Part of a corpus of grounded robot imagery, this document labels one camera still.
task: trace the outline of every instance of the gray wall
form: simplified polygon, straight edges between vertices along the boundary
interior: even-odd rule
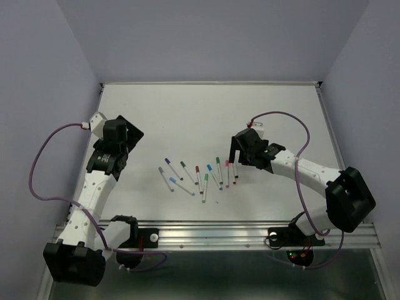
[[[28,191],[32,160],[60,125],[88,120],[99,84],[53,0],[3,0],[0,9],[0,299],[35,299],[42,251],[67,207]],[[44,151],[34,185],[73,195],[88,132],[67,129]]]
[[[58,0],[102,82],[322,80],[368,0]]]
[[[362,172],[376,199],[371,219],[398,289],[399,11],[398,0],[371,0],[322,85],[344,161]]]

